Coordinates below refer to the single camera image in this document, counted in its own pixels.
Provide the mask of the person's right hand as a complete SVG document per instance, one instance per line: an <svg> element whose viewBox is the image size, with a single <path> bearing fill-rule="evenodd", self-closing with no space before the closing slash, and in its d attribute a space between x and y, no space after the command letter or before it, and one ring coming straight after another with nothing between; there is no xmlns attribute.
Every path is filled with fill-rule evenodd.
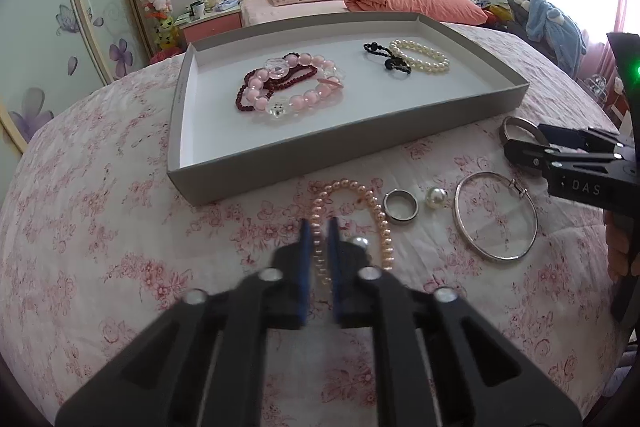
<svg viewBox="0 0 640 427"><path fill-rule="evenodd" d="M603 213L605 225L605 243L608 246L608 276L614 282L626 275L638 277L640 274L639 257L629 263L628 253L630 236L614 223L612 212Z"/></svg>

